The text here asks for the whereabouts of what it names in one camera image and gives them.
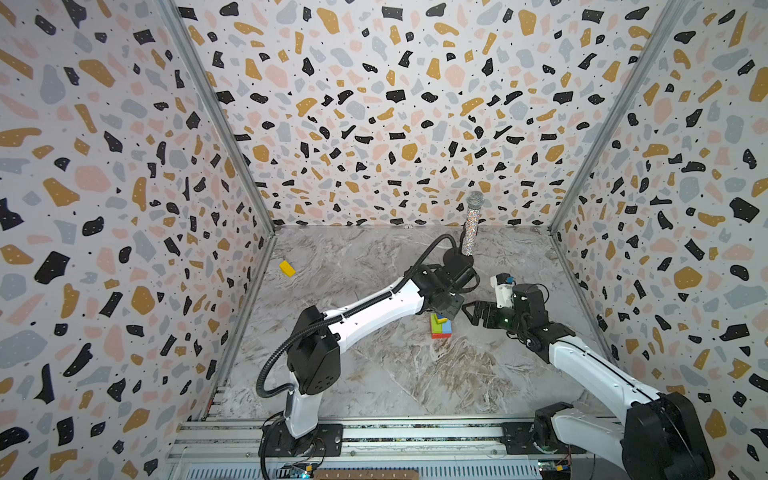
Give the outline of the lime green block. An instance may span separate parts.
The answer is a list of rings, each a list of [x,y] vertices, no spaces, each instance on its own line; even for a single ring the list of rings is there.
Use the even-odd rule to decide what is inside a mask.
[[[441,335],[442,334],[442,324],[439,322],[440,318],[435,314],[432,313],[430,316],[430,329],[432,335]]]

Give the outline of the yellow rectangular block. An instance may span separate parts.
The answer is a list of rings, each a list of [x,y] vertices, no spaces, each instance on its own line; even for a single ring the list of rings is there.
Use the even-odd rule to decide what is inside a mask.
[[[296,275],[296,270],[288,261],[282,261],[279,264],[279,268],[287,277],[293,277]]]

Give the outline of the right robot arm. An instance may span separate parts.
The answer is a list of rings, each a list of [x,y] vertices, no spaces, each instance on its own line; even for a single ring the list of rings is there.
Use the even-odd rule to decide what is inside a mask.
[[[462,307],[474,326],[497,329],[576,380],[612,413],[586,414],[567,402],[535,411],[533,441],[545,452],[576,446],[622,468],[632,479],[711,479],[715,474],[692,402],[662,393],[593,351],[549,319],[548,295],[536,284],[499,284],[496,300]]]

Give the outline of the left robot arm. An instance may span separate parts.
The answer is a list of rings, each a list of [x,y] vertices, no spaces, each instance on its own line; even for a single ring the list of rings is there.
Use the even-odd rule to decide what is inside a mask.
[[[429,312],[454,320],[476,279],[474,258],[451,248],[440,264],[419,262],[393,284],[351,305],[325,312],[305,309],[287,348],[289,434],[301,438],[316,429],[323,392],[341,376],[341,357],[348,349],[404,317]]]

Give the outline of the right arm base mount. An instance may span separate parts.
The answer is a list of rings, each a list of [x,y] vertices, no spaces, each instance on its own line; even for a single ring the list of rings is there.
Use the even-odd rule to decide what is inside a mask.
[[[565,455],[572,450],[536,421],[511,421],[501,424],[500,443],[508,455]]]

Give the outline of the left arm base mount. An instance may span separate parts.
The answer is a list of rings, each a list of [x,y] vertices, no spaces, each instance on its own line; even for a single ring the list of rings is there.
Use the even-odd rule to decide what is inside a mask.
[[[320,423],[309,433],[294,437],[286,422],[280,420],[263,428],[259,447],[262,458],[339,457],[343,445],[344,426],[340,423]]]

